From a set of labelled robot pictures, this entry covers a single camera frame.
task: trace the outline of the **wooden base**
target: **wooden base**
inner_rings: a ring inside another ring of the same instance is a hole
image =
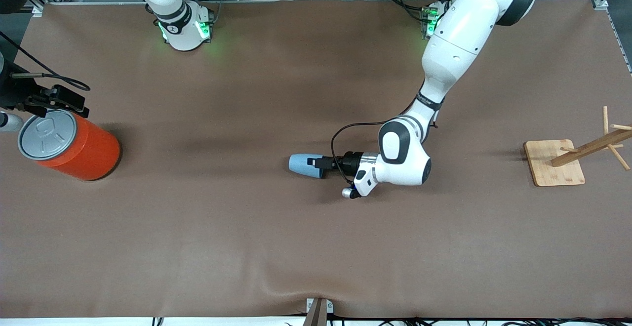
[[[551,141],[529,141],[524,144],[529,159],[531,175],[536,186],[577,186],[586,182],[580,161],[576,160],[563,166],[551,166],[551,159],[563,155],[560,148],[575,148],[569,139]]]

